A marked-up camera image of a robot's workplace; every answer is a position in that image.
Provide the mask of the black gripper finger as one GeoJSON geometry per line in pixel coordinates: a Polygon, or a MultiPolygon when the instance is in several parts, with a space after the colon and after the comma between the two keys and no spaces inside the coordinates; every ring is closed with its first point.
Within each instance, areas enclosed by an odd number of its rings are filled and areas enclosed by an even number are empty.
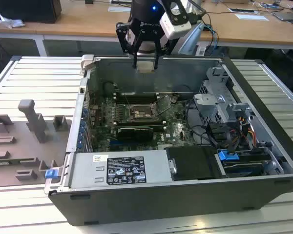
{"type": "Polygon", "coordinates": [[[172,53],[174,47],[176,46],[179,38],[176,39],[168,39],[164,47],[161,46],[161,39],[166,38],[164,34],[160,36],[156,36],[154,38],[155,43],[155,62],[154,62],[154,70],[158,68],[159,57],[168,56],[172,53]]]}
{"type": "Polygon", "coordinates": [[[137,68],[137,53],[143,42],[145,31],[138,26],[136,21],[130,21],[127,23],[116,24],[116,34],[124,53],[133,55],[133,68],[137,68]],[[126,39],[129,32],[132,32],[135,36],[132,44],[126,39]]]}

